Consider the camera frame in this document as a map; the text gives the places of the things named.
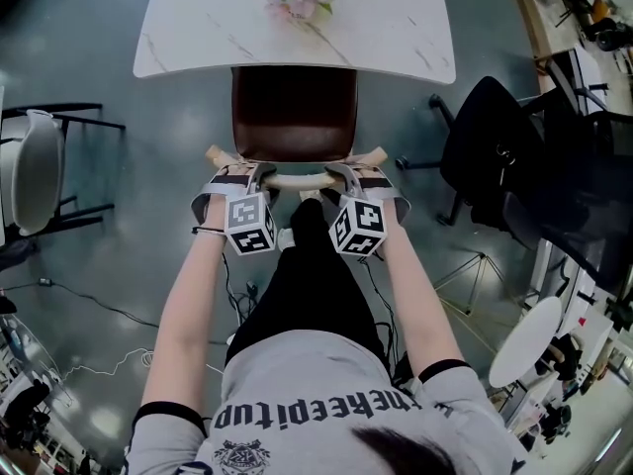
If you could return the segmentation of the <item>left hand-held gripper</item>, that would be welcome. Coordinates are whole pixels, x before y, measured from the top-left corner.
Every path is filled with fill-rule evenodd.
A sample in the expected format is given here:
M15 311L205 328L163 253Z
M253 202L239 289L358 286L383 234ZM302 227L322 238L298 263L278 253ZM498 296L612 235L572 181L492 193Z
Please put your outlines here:
M276 172L277 167L269 162L221 165L192 200L196 221L200 225L205 221L212 196L224 197L224 227L208 228L205 232L226 236L240 256L274 250L277 229L269 207L271 197L263 180Z

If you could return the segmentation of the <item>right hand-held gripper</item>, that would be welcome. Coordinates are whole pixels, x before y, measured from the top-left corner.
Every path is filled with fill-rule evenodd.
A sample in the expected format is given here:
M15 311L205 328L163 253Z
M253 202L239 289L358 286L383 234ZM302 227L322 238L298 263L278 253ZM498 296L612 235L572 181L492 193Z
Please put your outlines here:
M399 223L407 216L410 202L377 166L333 162L324 169L336 182L343 182L342 192L320 190L338 209L329 226L335 250L346 255L371 255L388 235L385 202L394 203Z

